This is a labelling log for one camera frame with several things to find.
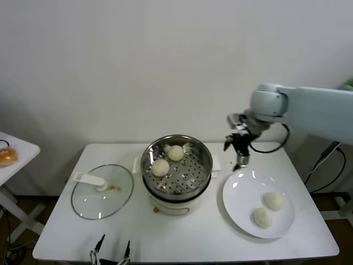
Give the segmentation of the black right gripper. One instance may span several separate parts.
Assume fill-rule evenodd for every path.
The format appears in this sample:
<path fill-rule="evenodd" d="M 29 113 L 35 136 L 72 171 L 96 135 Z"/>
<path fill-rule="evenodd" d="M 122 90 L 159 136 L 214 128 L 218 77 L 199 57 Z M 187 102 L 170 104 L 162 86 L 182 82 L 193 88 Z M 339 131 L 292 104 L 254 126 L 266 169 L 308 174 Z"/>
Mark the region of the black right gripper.
<path fill-rule="evenodd" d="M 235 133 L 227 135 L 223 145 L 223 150 L 226 151 L 231 145 L 237 153 L 236 164 L 232 171 L 235 172 L 241 168 L 246 168 L 249 163 L 249 145 L 252 141 L 252 136 L 247 129 L 238 130 Z"/>

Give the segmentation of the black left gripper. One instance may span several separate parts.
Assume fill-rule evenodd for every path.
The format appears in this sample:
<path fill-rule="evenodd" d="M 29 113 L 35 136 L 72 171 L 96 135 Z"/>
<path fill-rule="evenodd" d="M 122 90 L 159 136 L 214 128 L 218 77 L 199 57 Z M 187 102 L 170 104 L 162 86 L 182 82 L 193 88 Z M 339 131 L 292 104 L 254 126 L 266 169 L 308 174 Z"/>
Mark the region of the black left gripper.
<path fill-rule="evenodd" d="M 90 251 L 90 261 L 92 263 L 99 263 L 99 265 L 119 265 L 119 264 L 129 264 L 130 262 L 130 241 L 128 241 L 128 244 L 126 246 L 126 250 L 124 253 L 124 257 L 122 261 L 116 262 L 116 261 L 111 261 L 108 259 L 99 259 L 99 252 L 101 249 L 101 246 L 103 244 L 103 241 L 105 239 L 105 234 L 102 236 L 102 238 L 98 241 L 98 243 L 95 245 L 95 248 Z"/>

